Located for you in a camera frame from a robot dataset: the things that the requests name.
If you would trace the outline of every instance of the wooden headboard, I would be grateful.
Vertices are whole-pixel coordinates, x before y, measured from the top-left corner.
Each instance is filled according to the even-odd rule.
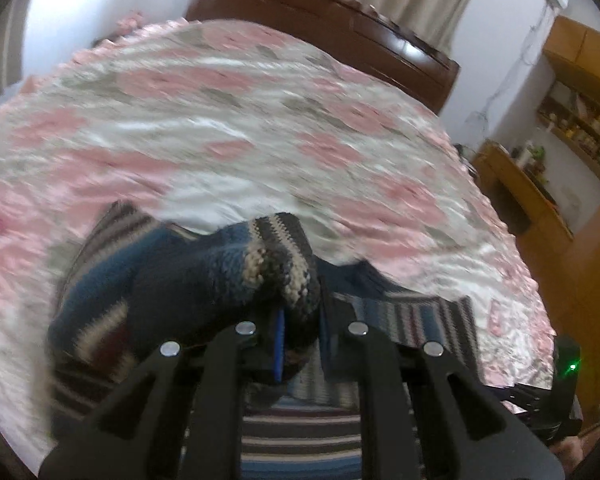
[[[458,63],[356,0],[192,0],[186,18],[245,20],[286,32],[387,81],[435,113],[458,76]]]

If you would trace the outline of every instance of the bed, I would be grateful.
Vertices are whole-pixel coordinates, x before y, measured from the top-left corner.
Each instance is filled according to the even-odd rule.
[[[458,65],[353,0],[192,0],[186,17],[78,52],[0,108],[11,474],[30,478],[54,444],[54,285],[119,198],[200,233],[295,213],[332,263],[366,258],[408,288],[469,296],[486,382],[549,387],[536,284],[435,115]]]

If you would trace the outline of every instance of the bed sheet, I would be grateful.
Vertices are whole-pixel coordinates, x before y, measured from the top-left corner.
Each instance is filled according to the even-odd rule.
[[[489,384],[550,386],[536,283],[438,118],[310,44],[172,22],[79,52],[0,108],[0,430],[37,471],[54,284],[104,205],[208,233],[296,214],[315,253],[469,295]]]

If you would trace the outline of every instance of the cabinet door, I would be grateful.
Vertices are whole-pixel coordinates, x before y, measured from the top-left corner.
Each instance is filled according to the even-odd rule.
[[[590,74],[600,78],[600,32],[587,29],[576,63]]]
[[[580,53],[587,27],[569,18],[557,16],[551,33],[544,44],[544,51],[555,54],[572,63]]]

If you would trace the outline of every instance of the round metal pin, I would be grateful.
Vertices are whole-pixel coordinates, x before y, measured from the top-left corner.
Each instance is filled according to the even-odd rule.
[[[235,331],[240,335],[253,335],[256,333],[256,324],[251,321],[241,321],[235,326]]]
[[[424,353],[431,357],[440,357],[445,348],[437,341],[427,341],[422,347]]]
[[[349,333],[353,335],[366,335],[369,332],[369,326],[362,321],[354,321],[349,323]]]
[[[165,357],[174,357],[180,353],[180,345],[175,341],[167,341],[160,346],[160,353]]]

